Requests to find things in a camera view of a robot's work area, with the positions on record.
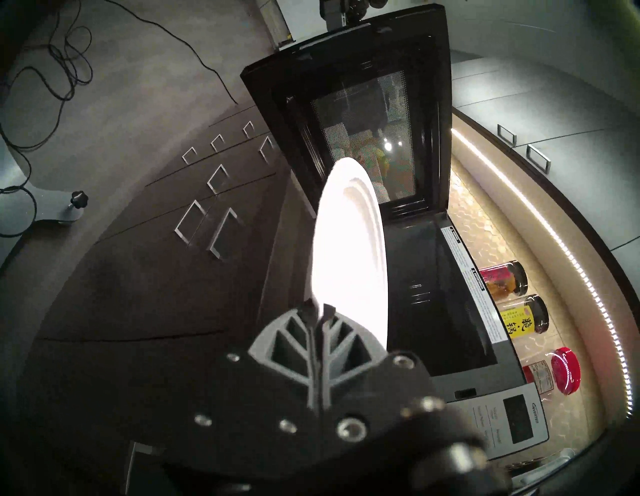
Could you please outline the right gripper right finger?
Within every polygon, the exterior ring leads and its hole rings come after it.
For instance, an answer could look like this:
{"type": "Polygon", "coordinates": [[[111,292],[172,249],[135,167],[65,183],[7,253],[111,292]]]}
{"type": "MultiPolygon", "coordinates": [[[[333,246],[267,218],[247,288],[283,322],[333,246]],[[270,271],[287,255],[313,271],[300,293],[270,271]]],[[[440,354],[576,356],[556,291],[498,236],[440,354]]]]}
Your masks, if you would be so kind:
{"type": "Polygon", "coordinates": [[[436,395],[416,355],[386,353],[327,304],[319,346],[327,456],[320,483],[483,482],[483,441],[436,395]]]}

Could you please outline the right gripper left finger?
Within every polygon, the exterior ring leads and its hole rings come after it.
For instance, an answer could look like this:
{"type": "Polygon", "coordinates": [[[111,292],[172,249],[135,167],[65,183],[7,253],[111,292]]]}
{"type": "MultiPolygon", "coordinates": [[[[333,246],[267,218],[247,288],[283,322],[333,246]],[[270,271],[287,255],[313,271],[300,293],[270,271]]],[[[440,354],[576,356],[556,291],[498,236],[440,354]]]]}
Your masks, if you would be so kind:
{"type": "Polygon", "coordinates": [[[169,354],[161,427],[172,483],[279,483],[321,462],[317,322],[309,298],[248,349],[220,334],[169,354]]]}

